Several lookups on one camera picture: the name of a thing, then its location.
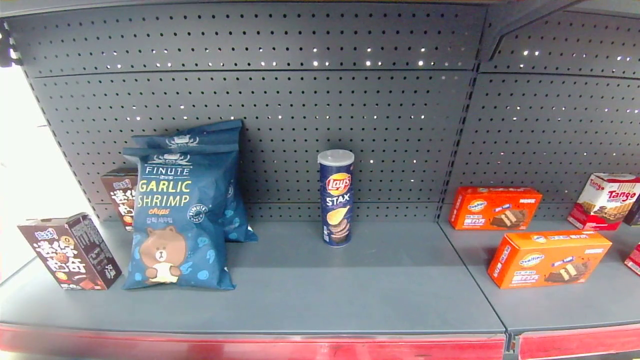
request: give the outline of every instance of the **brown bear cartoon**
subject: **brown bear cartoon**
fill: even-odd
[[[187,254],[184,237],[172,225],[160,230],[149,227],[147,233],[149,237],[140,245],[140,259],[147,266],[148,283],[177,282]]]

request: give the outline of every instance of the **red shelf edge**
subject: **red shelf edge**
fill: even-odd
[[[640,350],[640,324],[591,329],[533,331],[520,335],[520,360]]]
[[[0,324],[0,350],[101,359],[500,360],[503,334],[218,336],[41,329]]]

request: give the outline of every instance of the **wafer cake image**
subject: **wafer cake image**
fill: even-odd
[[[611,208],[607,208],[606,206],[600,206],[595,211],[591,213],[597,215],[605,220],[608,224],[613,224],[615,222],[620,222],[628,213],[629,209],[631,209],[633,203],[628,202],[623,205],[613,206]]]
[[[592,204],[588,201],[583,201],[580,203],[580,205],[586,213],[593,213],[593,210],[596,208],[596,204]]]
[[[546,282],[576,282],[589,271],[589,263],[571,263],[564,268],[549,273],[545,277]]]
[[[507,210],[491,219],[491,225],[514,229],[520,227],[527,218],[527,210]]]

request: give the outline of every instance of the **gray plastic lid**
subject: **gray plastic lid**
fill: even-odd
[[[355,155],[351,151],[342,149],[327,150],[318,154],[318,162],[330,167],[349,165],[355,158]]]

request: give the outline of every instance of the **crab logo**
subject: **crab logo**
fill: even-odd
[[[164,154],[154,155],[154,159],[149,161],[150,164],[165,165],[191,165],[189,162],[189,154]]]
[[[198,137],[191,138],[191,135],[180,135],[174,136],[173,139],[166,139],[167,145],[169,145],[169,149],[175,149],[176,147],[183,146],[197,146],[198,145]]]

